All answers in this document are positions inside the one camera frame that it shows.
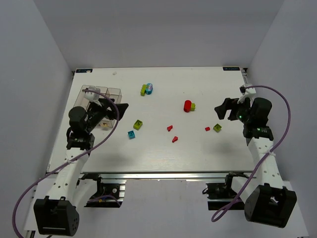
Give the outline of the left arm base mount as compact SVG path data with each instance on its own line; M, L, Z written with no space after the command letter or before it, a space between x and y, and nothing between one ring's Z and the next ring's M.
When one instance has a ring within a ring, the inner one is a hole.
M100 174L84 174L77 182L93 180L97 188L89 198L87 208L119 208L124 198L123 182L105 178Z

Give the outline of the blue frog lego piece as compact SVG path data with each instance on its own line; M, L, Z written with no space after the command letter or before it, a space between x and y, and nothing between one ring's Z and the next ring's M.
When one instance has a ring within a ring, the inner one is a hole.
M146 84L145 93L147 95L150 95L150 94L152 94L152 91L153 91L153 85L151 83L147 83Z

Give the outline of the long green lego brick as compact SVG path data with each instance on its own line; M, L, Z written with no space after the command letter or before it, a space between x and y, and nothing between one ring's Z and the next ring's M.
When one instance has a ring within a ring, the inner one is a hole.
M140 91L141 96L144 96L146 94L146 88L147 88L147 85L143 84Z

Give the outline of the green lego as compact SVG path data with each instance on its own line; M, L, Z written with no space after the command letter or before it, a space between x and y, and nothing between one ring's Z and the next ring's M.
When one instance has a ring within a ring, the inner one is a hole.
M190 107L190 111L194 111L194 110L195 110L195 108L196 108L195 103L192 103L192 104L191 104L191 107Z

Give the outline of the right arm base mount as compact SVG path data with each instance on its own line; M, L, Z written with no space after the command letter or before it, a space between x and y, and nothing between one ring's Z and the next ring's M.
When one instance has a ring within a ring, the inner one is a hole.
M224 182L212 182L206 184L207 187L202 191L202 194L206 195L208 198L209 211L216 211L219 208L228 205L236 196L236 192L231 189L234 177L249 178L249 176L244 173L229 172L226 175Z

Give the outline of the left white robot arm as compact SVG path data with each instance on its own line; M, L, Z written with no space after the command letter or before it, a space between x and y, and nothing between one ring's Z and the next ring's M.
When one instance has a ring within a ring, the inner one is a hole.
M93 129L105 117L120 121L128 108L127 103L116 104L113 99L90 100L87 109L76 106L69 113L69 129L66 134L64 164L49 192L34 203L34 215L38 231L42 235L68 236L76 234L80 210L97 192L97 181L80 181L80 174L87 162L95 137Z

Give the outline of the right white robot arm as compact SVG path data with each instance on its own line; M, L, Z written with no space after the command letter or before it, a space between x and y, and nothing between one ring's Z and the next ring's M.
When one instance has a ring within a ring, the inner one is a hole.
M243 124L243 136L255 162L250 175L230 172L225 187L236 194L233 200L216 211L212 222L218 221L236 203L244 203L245 218L249 222L284 228L297 202L297 195L289 190L277 167L273 134L267 126L272 104L264 98L251 101L246 98L226 98L215 107L219 119L224 119L230 111L228 120L239 120Z

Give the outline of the large red lego brick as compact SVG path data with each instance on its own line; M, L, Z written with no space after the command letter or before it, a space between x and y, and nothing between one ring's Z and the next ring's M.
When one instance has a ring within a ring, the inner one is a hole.
M192 105L192 102L190 101L190 100L186 100L185 102L184 102L184 107L183 107L183 110L185 111L185 112L190 112L191 111L191 105Z

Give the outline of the small blue lego brick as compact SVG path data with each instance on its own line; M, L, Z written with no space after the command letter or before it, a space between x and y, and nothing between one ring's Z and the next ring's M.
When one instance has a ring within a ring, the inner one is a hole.
M129 132L128 132L128 137L129 137L129 139L134 139L134 138L135 138L135 133L134 133L134 131L129 131Z

